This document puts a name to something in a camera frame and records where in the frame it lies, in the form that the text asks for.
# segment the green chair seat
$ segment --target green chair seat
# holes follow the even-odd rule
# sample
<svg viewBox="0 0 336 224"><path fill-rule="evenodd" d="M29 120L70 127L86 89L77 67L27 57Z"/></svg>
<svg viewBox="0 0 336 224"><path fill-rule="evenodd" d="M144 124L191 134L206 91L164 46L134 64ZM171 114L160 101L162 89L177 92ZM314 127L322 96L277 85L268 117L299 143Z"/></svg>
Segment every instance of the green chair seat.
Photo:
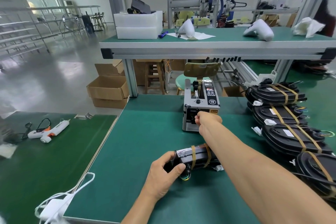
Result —
<svg viewBox="0 0 336 224"><path fill-rule="evenodd" d="M179 76L176 78L176 80L175 80L175 84L176 84L176 86L177 86L178 88L180 88L181 90L184 90L184 86L185 86L185 85L184 85L184 82L185 82L186 79L190 79L190 82L191 82L191 83L193 83L193 81L196 81L196 80L197 80L196 77L187 77L187 76L185 76L184 74L181 74L181 75L179 75ZM210 80L209 77L204 77L203 79L204 79L204 80Z"/></svg>

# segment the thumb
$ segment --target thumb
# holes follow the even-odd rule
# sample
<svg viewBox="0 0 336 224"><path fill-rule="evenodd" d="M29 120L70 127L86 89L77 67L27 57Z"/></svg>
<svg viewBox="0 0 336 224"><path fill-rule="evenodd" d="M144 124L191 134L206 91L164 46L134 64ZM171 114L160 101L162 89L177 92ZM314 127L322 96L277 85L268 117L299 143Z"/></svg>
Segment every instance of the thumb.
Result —
<svg viewBox="0 0 336 224"><path fill-rule="evenodd" d="M186 165L183 163L180 163L177 166L175 166L172 171L168 173L169 178L172 183L182 174L185 168L186 168Z"/></svg>

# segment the brown tape strip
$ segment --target brown tape strip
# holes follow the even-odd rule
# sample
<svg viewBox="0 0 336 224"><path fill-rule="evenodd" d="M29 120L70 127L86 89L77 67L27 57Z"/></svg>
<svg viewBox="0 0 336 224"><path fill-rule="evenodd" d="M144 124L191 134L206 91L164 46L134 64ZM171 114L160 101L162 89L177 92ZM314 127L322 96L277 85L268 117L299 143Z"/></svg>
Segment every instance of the brown tape strip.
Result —
<svg viewBox="0 0 336 224"><path fill-rule="evenodd" d="M321 147L318 145L318 143L317 143L313 138L311 138L311 137L310 137L310 136L303 130L303 128L301 128L301 127L298 126L298 125L296 125L296 126L298 127L298 129L301 130L301 132L302 132L306 137L309 138L310 141L313 142L313 144L314 144L315 147L317 148L317 153L322 153L322 149L321 149Z"/></svg>
<svg viewBox="0 0 336 224"><path fill-rule="evenodd" d="M210 152L209 146L206 143L204 145L205 145L205 148L207 148L207 152L208 152L208 160L203 167L203 168L206 168L208 166L208 164L210 163L210 160L211 160L211 152Z"/></svg>
<svg viewBox="0 0 336 224"><path fill-rule="evenodd" d="M270 86L273 88L273 89L275 89L275 90L277 90L277 91L280 91L284 96L285 96L285 105L288 103L288 95L287 95L287 93L286 92L284 92L284 91L282 91L282 90L280 90L278 87L276 87L276 86L274 86L274 85L272 85L272 84L270 84Z"/></svg>
<svg viewBox="0 0 336 224"><path fill-rule="evenodd" d="M194 166L196 164L196 150L195 150L195 146L192 145L191 146L191 152L192 152L192 164L191 164L191 170L194 169Z"/></svg>
<svg viewBox="0 0 336 224"><path fill-rule="evenodd" d="M272 110L274 111L274 113L278 116L279 120L281 123L284 123L284 120L282 119L281 115L279 114L279 112L275 109L274 105L270 105L272 107Z"/></svg>
<svg viewBox="0 0 336 224"><path fill-rule="evenodd" d="M318 158L313 154L311 153L310 151L307 151L311 156L312 158L314 159L314 161L317 163L318 167L322 170L322 172L324 173L324 175L326 176L327 180L329 182L334 182L333 178L331 177L331 175L328 173L328 171L324 168L324 166L321 164L321 162L318 160ZM336 196L336 188L335 186L333 185L330 185L330 189L331 189L331 193L330 195L328 196L324 196L322 198L333 198Z"/></svg>
<svg viewBox="0 0 336 224"><path fill-rule="evenodd" d="M297 94L294 90L291 90L291 89L289 89L289 88L287 88L287 87L285 87L285 86L283 86L283 85L281 85L281 84L275 84L275 85L277 85L277 86L281 86L281 87L283 87L284 89L287 89L287 90L289 90L290 92L292 92L292 93L295 95L294 103L297 102L297 100L299 99L299 94Z"/></svg>
<svg viewBox="0 0 336 224"><path fill-rule="evenodd" d="M305 151L307 149L305 143L302 141L302 139L294 132L294 130L288 126L287 124L284 124L288 130L293 134L293 136L295 136L295 138L300 142L300 144L302 145L302 151Z"/></svg>
<svg viewBox="0 0 336 224"><path fill-rule="evenodd" d="M287 110L287 112L294 118L294 120L296 121L296 124L299 125L300 122L299 120L297 119L297 117L291 112L291 110L289 110L289 108L285 105L283 105L285 107L285 109Z"/></svg>

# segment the round industrial fan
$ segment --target round industrial fan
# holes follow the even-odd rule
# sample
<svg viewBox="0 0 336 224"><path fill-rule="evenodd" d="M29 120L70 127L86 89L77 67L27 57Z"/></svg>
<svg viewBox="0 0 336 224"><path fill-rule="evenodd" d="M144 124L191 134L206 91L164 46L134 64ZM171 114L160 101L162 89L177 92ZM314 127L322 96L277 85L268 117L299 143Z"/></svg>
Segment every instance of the round industrial fan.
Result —
<svg viewBox="0 0 336 224"><path fill-rule="evenodd" d="M81 24L78 17L74 14L63 14L62 22L67 30L70 32L80 31Z"/></svg>

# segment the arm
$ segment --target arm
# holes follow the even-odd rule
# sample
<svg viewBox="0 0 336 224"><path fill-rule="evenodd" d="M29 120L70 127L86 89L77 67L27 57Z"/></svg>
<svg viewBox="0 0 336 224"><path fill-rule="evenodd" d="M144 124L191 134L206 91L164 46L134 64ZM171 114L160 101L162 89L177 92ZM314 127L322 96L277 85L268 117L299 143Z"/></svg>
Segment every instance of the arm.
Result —
<svg viewBox="0 0 336 224"><path fill-rule="evenodd" d="M321 197L285 168L245 145L221 124L221 117L199 112L195 121L262 223L336 223L336 212Z"/></svg>
<svg viewBox="0 0 336 224"><path fill-rule="evenodd" d="M173 157L174 152L169 151L152 163L139 197L121 224L146 224L148 222L156 202L168 192L170 186L186 168L185 164L178 164L167 173L163 166Z"/></svg>

